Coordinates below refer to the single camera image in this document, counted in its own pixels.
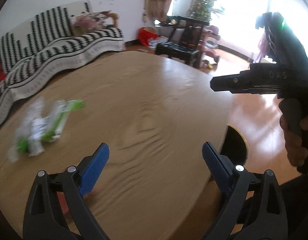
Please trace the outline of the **person's right hand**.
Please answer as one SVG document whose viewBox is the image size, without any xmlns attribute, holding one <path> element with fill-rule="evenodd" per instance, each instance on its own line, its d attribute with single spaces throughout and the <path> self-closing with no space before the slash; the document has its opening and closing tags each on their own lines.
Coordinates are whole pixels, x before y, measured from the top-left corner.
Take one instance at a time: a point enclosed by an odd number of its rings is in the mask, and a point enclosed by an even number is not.
<svg viewBox="0 0 308 240">
<path fill-rule="evenodd" d="M 301 167 L 308 156 L 308 150 L 302 146 L 301 137 L 289 131 L 288 123 L 283 115 L 280 117 L 279 124 L 284 133 L 285 148 L 290 164 L 293 167 Z M 308 131 L 308 115 L 301 120 L 300 126 L 301 129 Z"/>
</svg>

